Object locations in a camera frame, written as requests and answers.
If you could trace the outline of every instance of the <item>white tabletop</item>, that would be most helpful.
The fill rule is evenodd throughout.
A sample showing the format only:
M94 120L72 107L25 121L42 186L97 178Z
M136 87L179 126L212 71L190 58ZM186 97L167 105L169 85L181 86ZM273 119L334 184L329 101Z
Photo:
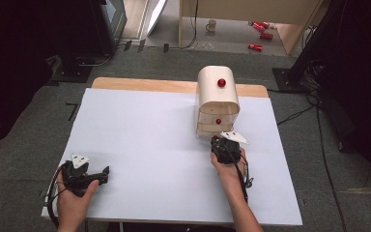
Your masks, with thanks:
M261 224L301 225L271 100L239 100L234 128L250 142L243 147L254 178L248 204ZM87 218L233 221L211 164L210 142L196 137L194 110L194 94L86 90L60 164L77 154L90 158L88 174L110 166L108 183L98 188Z

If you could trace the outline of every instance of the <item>gray carpet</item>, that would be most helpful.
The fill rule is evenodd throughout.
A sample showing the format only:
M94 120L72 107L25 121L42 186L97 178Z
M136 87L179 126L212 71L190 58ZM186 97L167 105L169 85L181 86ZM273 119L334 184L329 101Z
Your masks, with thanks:
M72 106L98 76L195 81L208 65L231 68L237 83L276 89L271 68L291 68L295 58L195 50L121 48L95 67L86 84L44 86L0 141L0 231L55 231L40 217L42 191L62 157L71 132ZM302 95L270 92L276 121L309 106ZM337 151L338 139L321 111L328 170L347 231L371 231L371 164L358 154ZM265 231L343 231L321 152L316 109L279 126L285 155L300 204L303 226L265 226ZM90 231L106 231L107 222L90 222Z

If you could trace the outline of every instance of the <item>red ball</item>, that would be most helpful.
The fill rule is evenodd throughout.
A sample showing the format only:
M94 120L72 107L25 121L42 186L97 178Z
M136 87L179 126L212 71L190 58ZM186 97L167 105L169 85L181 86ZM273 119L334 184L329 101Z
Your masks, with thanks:
M225 86L225 84L226 84L227 82L224 80L224 79L219 79L219 81L217 82L217 84L218 84L218 87L224 87Z

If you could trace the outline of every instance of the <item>left hand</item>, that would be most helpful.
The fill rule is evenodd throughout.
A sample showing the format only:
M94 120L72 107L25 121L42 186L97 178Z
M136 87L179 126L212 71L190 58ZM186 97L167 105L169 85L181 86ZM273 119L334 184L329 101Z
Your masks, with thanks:
M82 197L76 196L63 184L62 171L57 177L58 195L57 211L59 218L58 231L77 231L80 224L86 218L89 203L99 186L99 181L90 183L86 193Z

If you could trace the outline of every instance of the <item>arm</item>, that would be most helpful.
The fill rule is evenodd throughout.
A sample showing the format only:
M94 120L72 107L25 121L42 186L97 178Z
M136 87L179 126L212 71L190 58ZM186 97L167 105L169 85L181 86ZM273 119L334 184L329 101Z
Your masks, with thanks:
M245 150L241 148L242 156L245 157ZM248 204L243 198L240 180L234 164L222 164L216 160L214 153L211 153L212 164L218 172L219 179L224 188L228 203L233 214L234 224L238 232L257 232L263 231L257 218L249 209ZM239 169L245 175L244 164L238 163Z
M90 183L83 197L74 195L73 192L65 189L65 186L62 183L63 176L62 172L60 172L57 179L58 191L61 192L59 193L57 201L59 218L58 231L77 231L80 224L86 218L90 200L98 188L99 181L95 180Z

